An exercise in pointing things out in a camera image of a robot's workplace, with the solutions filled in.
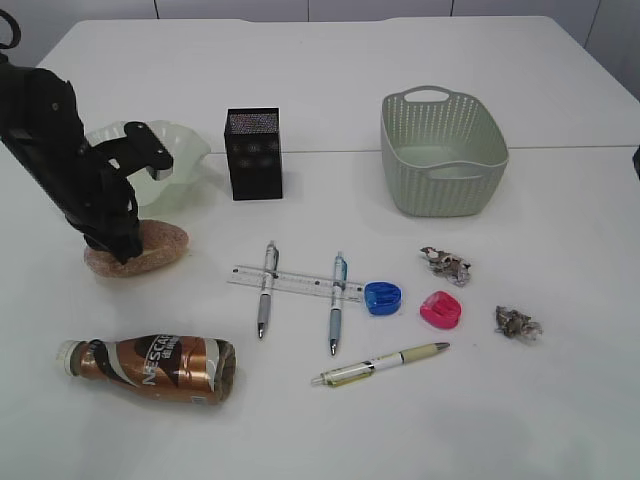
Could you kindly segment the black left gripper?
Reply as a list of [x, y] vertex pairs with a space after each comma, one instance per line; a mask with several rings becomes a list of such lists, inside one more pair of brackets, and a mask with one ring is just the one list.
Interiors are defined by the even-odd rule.
[[120, 264], [143, 253], [135, 194], [125, 177], [90, 146], [64, 172], [65, 216], [94, 250], [109, 250]]

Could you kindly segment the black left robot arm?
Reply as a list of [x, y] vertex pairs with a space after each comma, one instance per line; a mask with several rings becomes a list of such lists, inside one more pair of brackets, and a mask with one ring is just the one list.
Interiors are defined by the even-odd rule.
[[89, 145], [70, 82], [2, 54], [1, 141], [91, 249], [122, 264], [142, 254], [133, 187]]

